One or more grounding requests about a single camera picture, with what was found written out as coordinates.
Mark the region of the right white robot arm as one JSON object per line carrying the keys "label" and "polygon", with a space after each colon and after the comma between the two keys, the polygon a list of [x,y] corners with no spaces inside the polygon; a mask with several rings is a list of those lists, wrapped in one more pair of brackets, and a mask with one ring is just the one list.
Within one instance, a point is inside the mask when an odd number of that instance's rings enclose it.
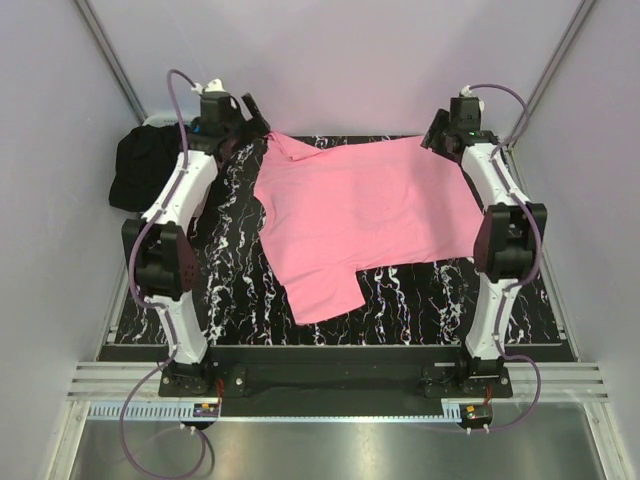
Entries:
{"label": "right white robot arm", "polygon": [[474,319],[451,367],[427,367],[421,384],[427,397],[510,397],[505,366],[506,330],[521,288],[538,275],[547,209],[532,202],[512,178],[505,139],[482,126],[484,104],[475,86],[465,86],[439,110],[422,146],[456,163],[483,214],[473,246],[480,288]]}

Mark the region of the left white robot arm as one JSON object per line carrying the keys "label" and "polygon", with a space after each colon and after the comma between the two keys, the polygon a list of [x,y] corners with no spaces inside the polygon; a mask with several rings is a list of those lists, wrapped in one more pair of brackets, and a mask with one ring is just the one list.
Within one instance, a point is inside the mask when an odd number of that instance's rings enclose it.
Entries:
{"label": "left white robot arm", "polygon": [[192,82],[190,88],[199,97],[200,113],[192,125],[178,122],[176,165],[149,209],[122,226],[129,291],[139,306],[155,311],[167,338],[168,358],[159,365],[163,396],[204,396],[222,384],[197,319],[198,260],[188,231],[204,209],[220,163],[242,141],[270,131],[250,94],[235,98],[219,79]]}

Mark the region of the pink t shirt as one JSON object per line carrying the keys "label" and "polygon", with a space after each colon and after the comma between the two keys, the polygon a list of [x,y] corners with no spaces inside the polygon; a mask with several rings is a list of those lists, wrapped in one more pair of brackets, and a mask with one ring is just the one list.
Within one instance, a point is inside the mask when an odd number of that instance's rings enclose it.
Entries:
{"label": "pink t shirt", "polygon": [[272,133],[254,196],[298,325],[363,306],[359,271],[471,256],[483,218],[460,168],[417,137],[321,150]]}

